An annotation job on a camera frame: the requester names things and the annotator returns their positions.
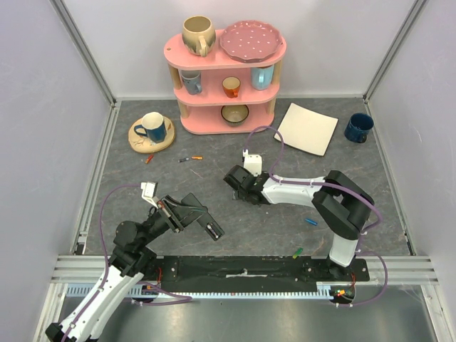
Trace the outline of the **black remote control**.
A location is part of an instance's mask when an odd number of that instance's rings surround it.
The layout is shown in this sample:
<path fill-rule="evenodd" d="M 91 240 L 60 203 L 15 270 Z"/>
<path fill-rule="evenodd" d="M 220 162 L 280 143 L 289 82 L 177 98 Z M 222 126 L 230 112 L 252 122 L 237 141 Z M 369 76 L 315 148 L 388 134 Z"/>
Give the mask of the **black remote control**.
<path fill-rule="evenodd" d="M 204 228 L 205 231 L 206 225 L 208 223 L 212 223 L 220 230 L 222 236 L 224 236 L 224 230 L 219 226 L 215 218 L 209 213 L 207 207 L 205 207 L 192 193 L 189 193 L 187 196 L 185 196 L 182 199 L 182 203 L 188 207 L 192 207 L 191 213 L 186 216 L 187 220 L 191 222 L 196 221 L 202 228 Z"/>

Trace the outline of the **square white plate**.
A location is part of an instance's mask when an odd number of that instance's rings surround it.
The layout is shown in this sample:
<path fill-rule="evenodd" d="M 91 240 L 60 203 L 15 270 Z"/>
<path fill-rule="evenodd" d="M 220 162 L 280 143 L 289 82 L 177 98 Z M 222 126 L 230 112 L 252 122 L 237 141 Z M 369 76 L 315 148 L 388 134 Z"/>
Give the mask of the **square white plate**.
<path fill-rule="evenodd" d="M 292 103 L 278 131 L 285 145 L 322 157 L 326 154 L 337 123 L 337 118 Z"/>

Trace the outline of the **dark blue mug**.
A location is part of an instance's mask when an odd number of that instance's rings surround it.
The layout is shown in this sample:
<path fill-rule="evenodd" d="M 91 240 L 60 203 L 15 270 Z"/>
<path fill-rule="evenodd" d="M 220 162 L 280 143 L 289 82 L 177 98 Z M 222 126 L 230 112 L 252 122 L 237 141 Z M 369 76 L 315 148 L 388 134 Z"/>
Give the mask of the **dark blue mug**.
<path fill-rule="evenodd" d="M 355 113 L 347 123 L 344 136 L 352 143 L 365 143 L 373 127 L 374 122 L 371 116 L 365 113 Z"/>

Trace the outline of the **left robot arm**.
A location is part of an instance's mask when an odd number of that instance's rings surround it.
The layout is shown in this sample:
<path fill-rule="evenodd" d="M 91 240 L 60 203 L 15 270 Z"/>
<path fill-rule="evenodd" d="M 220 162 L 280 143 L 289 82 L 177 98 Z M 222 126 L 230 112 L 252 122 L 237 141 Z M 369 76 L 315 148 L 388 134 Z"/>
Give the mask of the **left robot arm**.
<path fill-rule="evenodd" d="M 224 232 L 197 198 L 189 193 L 182 201 L 152 195 L 142 198 L 152 204 L 142 222 L 124 221 L 115 235 L 115 248 L 105 258 L 103 275 L 79 306 L 60 323 L 46 329 L 50 341 L 97 341 L 108 320 L 128 292 L 141 280 L 154 277 L 156 253 L 148 244 L 168 230 L 181 232 L 193 222 L 217 241 Z"/>

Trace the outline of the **blue mug cream interior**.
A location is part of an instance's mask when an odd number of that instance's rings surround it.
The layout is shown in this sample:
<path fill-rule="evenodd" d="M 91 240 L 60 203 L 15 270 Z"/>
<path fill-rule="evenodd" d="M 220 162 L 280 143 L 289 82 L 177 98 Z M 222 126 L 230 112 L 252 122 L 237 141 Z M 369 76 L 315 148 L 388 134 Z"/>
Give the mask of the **blue mug cream interior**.
<path fill-rule="evenodd" d="M 141 137 L 149 138 L 154 143 L 161 143 L 166 137 L 165 119 L 158 112 L 147 113 L 133 130 Z"/>

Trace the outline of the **blue metallic battery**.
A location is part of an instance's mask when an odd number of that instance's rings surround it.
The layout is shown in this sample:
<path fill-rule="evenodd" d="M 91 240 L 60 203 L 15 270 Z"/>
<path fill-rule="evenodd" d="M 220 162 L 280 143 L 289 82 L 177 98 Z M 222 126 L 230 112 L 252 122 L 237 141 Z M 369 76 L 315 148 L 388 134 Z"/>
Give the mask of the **blue metallic battery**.
<path fill-rule="evenodd" d="M 312 224 L 313 226 L 317 226 L 318 222 L 313 221 L 312 219 L 306 218 L 305 221 L 309 224 Z"/>

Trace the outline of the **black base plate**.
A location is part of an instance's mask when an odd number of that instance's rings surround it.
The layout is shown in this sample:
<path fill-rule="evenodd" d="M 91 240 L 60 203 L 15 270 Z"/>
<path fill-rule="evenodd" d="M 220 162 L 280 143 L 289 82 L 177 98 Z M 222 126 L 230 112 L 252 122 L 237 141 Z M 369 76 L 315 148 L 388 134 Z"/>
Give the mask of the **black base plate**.
<path fill-rule="evenodd" d="M 169 292 L 314 292 L 318 282 L 351 284 L 370 280 L 366 260 L 343 268 L 328 258 L 298 256 L 164 256 L 144 280 Z"/>

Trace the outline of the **pink dotted plate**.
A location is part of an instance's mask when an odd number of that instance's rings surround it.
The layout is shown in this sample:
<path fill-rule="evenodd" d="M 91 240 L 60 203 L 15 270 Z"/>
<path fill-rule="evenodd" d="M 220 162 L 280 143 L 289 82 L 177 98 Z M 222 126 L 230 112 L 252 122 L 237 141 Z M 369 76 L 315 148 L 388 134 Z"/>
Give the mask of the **pink dotted plate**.
<path fill-rule="evenodd" d="M 278 29 L 256 20 L 238 21 L 226 27 L 219 37 L 221 49 L 243 63 L 258 63 L 273 56 L 283 44 Z"/>

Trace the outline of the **green battery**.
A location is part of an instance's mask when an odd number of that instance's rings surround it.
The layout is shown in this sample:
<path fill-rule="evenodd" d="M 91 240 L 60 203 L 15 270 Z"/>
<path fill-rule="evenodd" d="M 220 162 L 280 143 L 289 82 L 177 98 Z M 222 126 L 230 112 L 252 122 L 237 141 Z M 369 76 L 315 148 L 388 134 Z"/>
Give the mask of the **green battery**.
<path fill-rule="evenodd" d="M 292 257 L 293 257 L 294 259 L 296 259 L 296 258 L 302 253 L 302 251 L 303 251 L 302 248 L 298 248 L 298 249 L 294 252 L 294 254 L 292 255 Z"/>

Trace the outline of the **beige ceramic mug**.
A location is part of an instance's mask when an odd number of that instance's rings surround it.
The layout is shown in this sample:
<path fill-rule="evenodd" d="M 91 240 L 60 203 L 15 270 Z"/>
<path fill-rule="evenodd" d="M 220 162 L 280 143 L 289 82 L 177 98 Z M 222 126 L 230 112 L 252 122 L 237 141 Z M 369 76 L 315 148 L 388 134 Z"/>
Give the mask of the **beige ceramic mug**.
<path fill-rule="evenodd" d="M 217 40 L 212 21 L 206 16 L 192 16 L 182 25 L 182 41 L 190 53 L 207 57 Z"/>

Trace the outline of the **pink three-tier shelf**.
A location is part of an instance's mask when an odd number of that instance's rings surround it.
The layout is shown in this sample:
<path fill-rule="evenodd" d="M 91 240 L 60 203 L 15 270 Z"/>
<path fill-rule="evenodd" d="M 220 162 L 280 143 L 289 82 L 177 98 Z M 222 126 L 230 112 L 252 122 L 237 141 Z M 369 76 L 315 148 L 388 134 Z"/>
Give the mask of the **pink three-tier shelf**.
<path fill-rule="evenodd" d="M 259 63 L 242 63 L 231 59 L 216 41 L 205 58 L 196 56 L 183 44 L 182 35 L 173 36 L 164 47 L 164 55 L 172 76 L 174 94 L 180 109 L 182 126 L 197 135 L 249 133 L 261 125 L 271 125 L 274 120 L 276 97 L 280 88 L 282 60 L 286 53 L 286 40 L 270 58 Z M 250 69 L 274 65 L 271 85 L 266 90 L 253 88 Z M 181 70 L 201 71 L 202 92 L 190 95 L 180 76 Z M 228 98 L 222 87 L 226 77 L 241 81 L 237 98 Z M 239 126 L 229 126 L 221 116 L 224 105 L 247 105 L 249 117 Z"/>

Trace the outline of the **beige round saucer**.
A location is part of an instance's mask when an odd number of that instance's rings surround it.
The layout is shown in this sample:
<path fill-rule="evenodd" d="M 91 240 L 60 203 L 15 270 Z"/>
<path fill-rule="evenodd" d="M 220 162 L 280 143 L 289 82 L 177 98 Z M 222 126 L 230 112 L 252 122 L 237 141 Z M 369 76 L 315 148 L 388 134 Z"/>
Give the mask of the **beige round saucer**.
<path fill-rule="evenodd" d="M 138 135 L 134 127 L 139 125 L 141 119 L 135 121 L 128 131 L 128 142 L 131 148 L 141 154 L 156 153 L 169 147 L 175 139 L 175 126 L 171 119 L 165 117 L 166 136 L 163 142 L 155 143 L 150 138 Z"/>

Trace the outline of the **red orange battery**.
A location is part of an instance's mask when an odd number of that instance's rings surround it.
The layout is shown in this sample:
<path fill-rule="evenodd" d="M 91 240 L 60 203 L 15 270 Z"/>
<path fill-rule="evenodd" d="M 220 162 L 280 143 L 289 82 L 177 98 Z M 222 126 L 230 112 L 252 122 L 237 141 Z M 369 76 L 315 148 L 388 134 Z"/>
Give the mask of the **red orange battery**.
<path fill-rule="evenodd" d="M 153 159 L 154 155 L 151 154 L 147 157 L 147 159 L 145 160 L 145 164 L 148 164 L 152 159 Z"/>

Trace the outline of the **light blue mug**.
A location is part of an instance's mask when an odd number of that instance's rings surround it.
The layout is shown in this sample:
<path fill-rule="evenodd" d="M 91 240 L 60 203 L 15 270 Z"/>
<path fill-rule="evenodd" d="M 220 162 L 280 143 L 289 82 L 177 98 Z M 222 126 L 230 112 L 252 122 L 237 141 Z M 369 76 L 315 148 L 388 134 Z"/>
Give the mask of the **light blue mug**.
<path fill-rule="evenodd" d="M 251 68 L 251 83 L 256 90 L 266 90 L 271 84 L 274 74 L 274 65 L 260 68 Z"/>

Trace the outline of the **grey blue mug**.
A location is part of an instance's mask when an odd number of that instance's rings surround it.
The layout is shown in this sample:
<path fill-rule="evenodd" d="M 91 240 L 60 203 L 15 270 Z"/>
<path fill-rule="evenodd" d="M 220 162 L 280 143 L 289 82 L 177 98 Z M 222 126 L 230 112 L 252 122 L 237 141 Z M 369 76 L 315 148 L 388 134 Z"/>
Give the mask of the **grey blue mug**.
<path fill-rule="evenodd" d="M 201 71 L 180 72 L 182 82 L 190 95 L 198 95 L 202 92 Z"/>

